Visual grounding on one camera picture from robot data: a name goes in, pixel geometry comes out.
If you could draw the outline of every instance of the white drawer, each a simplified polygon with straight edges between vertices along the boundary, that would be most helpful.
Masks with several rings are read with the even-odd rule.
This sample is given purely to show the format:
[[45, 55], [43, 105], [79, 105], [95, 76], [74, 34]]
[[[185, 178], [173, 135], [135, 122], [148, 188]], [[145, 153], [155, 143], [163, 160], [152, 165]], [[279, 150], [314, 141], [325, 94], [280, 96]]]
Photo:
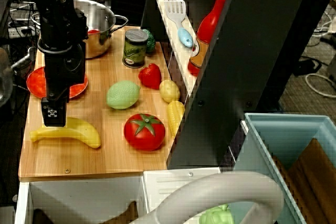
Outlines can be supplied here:
[[15, 224], [32, 224], [41, 209], [54, 224], [98, 224], [123, 213], [136, 201], [148, 213], [142, 176], [20, 183]]
[[[32, 224], [34, 209], [54, 224], [98, 224], [120, 215], [134, 200], [139, 217], [144, 216], [173, 191], [217, 173], [219, 168], [179, 169], [138, 177], [20, 183], [15, 224]], [[190, 224], [197, 224], [199, 215]]]

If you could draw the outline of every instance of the green can label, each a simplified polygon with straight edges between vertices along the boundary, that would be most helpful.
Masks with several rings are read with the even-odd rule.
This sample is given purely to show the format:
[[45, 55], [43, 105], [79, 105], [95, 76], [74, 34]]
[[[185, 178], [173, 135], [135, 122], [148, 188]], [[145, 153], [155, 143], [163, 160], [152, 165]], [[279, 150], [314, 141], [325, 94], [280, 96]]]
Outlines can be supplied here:
[[122, 60], [129, 67], [142, 67], [145, 63], [146, 45], [132, 45], [125, 41]]

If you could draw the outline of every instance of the broccoli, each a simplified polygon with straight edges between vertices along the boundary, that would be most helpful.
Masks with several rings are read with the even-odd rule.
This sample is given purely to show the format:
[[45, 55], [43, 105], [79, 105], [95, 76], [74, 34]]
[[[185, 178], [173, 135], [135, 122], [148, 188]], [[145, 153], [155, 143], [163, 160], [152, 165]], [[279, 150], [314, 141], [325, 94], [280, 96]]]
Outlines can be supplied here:
[[147, 40], [147, 49], [146, 52], [152, 52], [155, 49], [155, 39], [154, 36], [151, 34], [150, 31], [147, 29], [143, 29], [144, 32], [148, 34], [148, 40]]

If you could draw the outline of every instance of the can lid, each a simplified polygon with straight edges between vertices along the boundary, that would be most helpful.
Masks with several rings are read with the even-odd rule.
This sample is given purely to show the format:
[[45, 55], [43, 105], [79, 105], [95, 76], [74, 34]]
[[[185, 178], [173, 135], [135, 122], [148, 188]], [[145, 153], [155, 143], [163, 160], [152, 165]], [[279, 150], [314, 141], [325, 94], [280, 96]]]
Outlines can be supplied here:
[[145, 42], [148, 40], [148, 34], [141, 29], [129, 29], [126, 31], [125, 36], [131, 42]]

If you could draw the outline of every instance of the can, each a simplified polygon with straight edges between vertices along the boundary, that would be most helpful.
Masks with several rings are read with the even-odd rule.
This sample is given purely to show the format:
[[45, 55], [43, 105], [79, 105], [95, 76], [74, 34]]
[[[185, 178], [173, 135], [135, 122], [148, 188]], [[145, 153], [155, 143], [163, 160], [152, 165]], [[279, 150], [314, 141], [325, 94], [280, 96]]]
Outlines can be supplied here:
[[129, 29], [125, 33], [122, 62], [129, 68], [145, 65], [148, 34], [141, 29]]

